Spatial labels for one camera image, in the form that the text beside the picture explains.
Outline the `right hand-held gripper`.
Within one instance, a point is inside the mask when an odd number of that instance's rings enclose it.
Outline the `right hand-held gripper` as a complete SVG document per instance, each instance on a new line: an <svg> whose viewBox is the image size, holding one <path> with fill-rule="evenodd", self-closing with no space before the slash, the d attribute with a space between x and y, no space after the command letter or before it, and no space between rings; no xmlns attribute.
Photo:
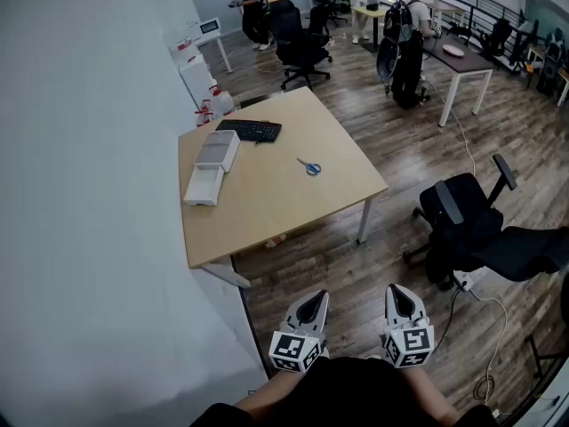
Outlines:
<svg viewBox="0 0 569 427"><path fill-rule="evenodd" d="M404 286L390 284L385 293L383 345L387 361L395 368L423 365L435 349L435 330L432 325L415 321L425 318L422 299Z"/></svg>

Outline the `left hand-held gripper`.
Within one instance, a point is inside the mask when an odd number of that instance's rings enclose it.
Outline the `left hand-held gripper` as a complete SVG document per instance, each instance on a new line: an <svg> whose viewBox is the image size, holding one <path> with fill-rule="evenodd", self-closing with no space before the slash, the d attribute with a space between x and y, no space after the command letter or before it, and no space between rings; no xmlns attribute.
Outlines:
<svg viewBox="0 0 569 427"><path fill-rule="evenodd" d="M324 289L290 305L283 326L273 333L268 356L278 370L307 373L325 346L330 295Z"/></svg>

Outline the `white drawer box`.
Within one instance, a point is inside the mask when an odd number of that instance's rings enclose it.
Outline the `white drawer box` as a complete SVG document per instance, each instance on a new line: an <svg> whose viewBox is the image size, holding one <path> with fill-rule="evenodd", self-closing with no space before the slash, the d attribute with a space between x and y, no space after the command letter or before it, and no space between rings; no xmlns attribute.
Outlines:
<svg viewBox="0 0 569 427"><path fill-rule="evenodd" d="M193 162L183 198L185 205L217 205L223 177L233 165L240 141L234 130L214 131L206 135Z"/></svg>

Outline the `person's left forearm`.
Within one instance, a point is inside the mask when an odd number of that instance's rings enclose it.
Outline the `person's left forearm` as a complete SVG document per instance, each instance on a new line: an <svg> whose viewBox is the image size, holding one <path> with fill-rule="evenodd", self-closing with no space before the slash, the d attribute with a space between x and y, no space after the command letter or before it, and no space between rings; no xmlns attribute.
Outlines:
<svg viewBox="0 0 569 427"><path fill-rule="evenodd" d="M302 381L305 374L279 371L257 391L238 401L235 407L248 413L253 420L266 417Z"/></svg>

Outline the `person's right forearm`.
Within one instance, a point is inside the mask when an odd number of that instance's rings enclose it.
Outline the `person's right forearm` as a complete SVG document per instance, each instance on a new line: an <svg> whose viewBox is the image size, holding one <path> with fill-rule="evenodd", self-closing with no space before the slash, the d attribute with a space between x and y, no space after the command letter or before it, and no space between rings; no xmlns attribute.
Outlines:
<svg viewBox="0 0 569 427"><path fill-rule="evenodd" d="M442 427L453 427L461 418L458 411L429 379L423 367L398 369L421 408Z"/></svg>

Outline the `person's black clothing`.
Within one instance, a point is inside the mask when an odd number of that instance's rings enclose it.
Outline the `person's black clothing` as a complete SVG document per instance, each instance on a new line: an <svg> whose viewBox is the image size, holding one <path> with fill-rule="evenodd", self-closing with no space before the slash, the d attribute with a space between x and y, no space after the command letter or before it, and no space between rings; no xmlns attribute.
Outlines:
<svg viewBox="0 0 569 427"><path fill-rule="evenodd" d="M215 403L189 427L442 427L398 369L386 360L321 356L263 419L253 420L236 403ZM459 415L453 427L499 427L484 405Z"/></svg>

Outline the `light wooden table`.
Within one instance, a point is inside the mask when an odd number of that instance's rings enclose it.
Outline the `light wooden table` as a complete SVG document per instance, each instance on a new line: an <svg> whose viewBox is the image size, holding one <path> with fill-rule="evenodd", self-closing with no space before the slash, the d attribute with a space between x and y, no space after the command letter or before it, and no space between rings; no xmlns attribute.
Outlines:
<svg viewBox="0 0 569 427"><path fill-rule="evenodd" d="M239 145L215 206L183 205L188 266L248 287L222 259L308 226L348 207L364 205L357 240L365 242L373 200L388 187L339 121L308 89L280 93L240 109L233 119L282 125L273 143ZM319 164L307 174L298 158Z"/></svg>

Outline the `black metal stand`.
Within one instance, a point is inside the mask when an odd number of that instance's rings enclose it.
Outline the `black metal stand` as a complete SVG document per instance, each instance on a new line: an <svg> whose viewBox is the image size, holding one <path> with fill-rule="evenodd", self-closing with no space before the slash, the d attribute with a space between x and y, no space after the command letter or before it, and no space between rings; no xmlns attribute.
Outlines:
<svg viewBox="0 0 569 427"><path fill-rule="evenodd" d="M537 347L536 347L535 340L531 334L529 334L525 338L525 342L527 342L531 347L535 366L536 366L536 372L534 374L534 377L539 379L539 380L542 380L544 377L544 372L543 372L542 366L541 366L542 361L557 360L557 359L568 359L569 358L569 350L556 352L556 353L550 353L550 354L540 354L538 352Z"/></svg>

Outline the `black computer keyboard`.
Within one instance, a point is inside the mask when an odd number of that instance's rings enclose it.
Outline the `black computer keyboard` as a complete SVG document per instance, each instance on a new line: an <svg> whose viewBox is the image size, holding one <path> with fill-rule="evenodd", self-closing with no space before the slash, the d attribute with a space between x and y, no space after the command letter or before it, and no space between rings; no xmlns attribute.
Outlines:
<svg viewBox="0 0 569 427"><path fill-rule="evenodd" d="M235 131L241 141L251 141L256 144L273 143L282 130L282 125L267 120L225 119L217 131Z"/></svg>

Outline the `large red-capped water jug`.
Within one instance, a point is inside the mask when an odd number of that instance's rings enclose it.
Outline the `large red-capped water jug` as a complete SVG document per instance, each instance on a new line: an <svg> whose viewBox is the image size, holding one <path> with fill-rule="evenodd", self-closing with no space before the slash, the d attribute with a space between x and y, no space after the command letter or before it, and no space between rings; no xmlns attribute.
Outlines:
<svg viewBox="0 0 569 427"><path fill-rule="evenodd" d="M218 85L214 85L209 88L209 92L211 94L210 111L215 118L226 116L236 110L234 100L228 91L222 90Z"/></svg>

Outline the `dark brown desk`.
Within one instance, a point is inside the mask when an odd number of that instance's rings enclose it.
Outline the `dark brown desk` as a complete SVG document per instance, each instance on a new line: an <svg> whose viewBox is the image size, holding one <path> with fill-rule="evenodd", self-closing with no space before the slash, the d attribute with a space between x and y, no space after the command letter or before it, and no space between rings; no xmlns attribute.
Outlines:
<svg viewBox="0 0 569 427"><path fill-rule="evenodd" d="M461 57L451 55L445 50L445 45L450 45L454 49L461 50L463 55ZM468 47L459 47L459 42L454 41L451 36L427 38L423 42L423 51L429 53L433 58L439 60L453 72L453 79L446 95L444 110L438 122L439 126L445 127L446 125L460 81L467 76L482 75L483 82L471 110L472 114L476 115L481 107L485 97L485 92L490 83L493 73L493 64L489 60L486 60L479 54L470 50Z"/></svg>

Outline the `white carton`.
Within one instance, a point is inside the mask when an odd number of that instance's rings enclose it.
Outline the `white carton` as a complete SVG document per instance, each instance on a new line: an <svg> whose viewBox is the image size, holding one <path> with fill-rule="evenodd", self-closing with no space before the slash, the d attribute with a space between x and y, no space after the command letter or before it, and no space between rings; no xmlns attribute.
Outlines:
<svg viewBox="0 0 569 427"><path fill-rule="evenodd" d="M199 53L189 61L181 63L178 70L196 108L200 109L204 100L212 98L212 88L217 86L204 55Z"/></svg>

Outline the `white desk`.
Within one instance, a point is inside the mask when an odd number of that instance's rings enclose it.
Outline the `white desk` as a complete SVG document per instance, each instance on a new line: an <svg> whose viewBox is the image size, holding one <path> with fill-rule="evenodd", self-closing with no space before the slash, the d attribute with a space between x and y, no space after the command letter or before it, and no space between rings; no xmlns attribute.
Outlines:
<svg viewBox="0 0 569 427"><path fill-rule="evenodd" d="M223 63L224 63L224 65L225 65L225 67L226 67L226 70L227 70L227 72L228 72L229 74L231 74L231 73L233 72L233 68L232 68L232 66L231 66L231 64L230 64L230 62L229 62L228 55L227 55L226 50L225 50L225 48L224 48L224 45L223 45L223 43L222 43L222 41L221 41L221 36L220 36L220 35L200 38L200 39L196 42L196 46L197 46L198 48L201 48L201 47L203 47L203 46L205 46L205 45L207 45L207 44L210 44L210 43L215 43L215 44L217 45L218 51L219 51L219 53L220 53L220 55L221 55L221 58L222 58Z"/></svg>

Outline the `yellow desk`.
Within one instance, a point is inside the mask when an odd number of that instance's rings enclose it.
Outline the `yellow desk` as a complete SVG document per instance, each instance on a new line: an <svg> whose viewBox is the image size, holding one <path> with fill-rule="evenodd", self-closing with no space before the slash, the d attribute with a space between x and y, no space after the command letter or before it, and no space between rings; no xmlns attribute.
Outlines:
<svg viewBox="0 0 569 427"><path fill-rule="evenodd" d="M357 44L361 45L368 52L375 54L379 50L379 27L380 23L384 21L387 9L379 7L377 11L369 11L366 7L353 7L354 14L361 14L373 20L373 38L372 41L364 40L362 36L352 37L352 41L357 40Z"/></svg>

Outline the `black metal railing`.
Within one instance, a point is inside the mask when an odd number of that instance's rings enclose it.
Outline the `black metal railing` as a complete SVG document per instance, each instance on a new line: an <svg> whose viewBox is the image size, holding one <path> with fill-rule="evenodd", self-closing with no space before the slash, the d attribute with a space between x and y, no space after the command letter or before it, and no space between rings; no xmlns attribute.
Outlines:
<svg viewBox="0 0 569 427"><path fill-rule="evenodd" d="M466 11L463 27L469 28L474 38L478 40L481 33L490 35L493 24L497 19L503 18L510 22L513 28L519 25L518 15L523 11L528 20L538 20L538 46L544 46L546 40L553 34L562 36L566 50L569 52L569 15L557 9L547 0L442 0ZM506 41L505 52L501 56L509 61L514 44L514 36Z"/></svg>

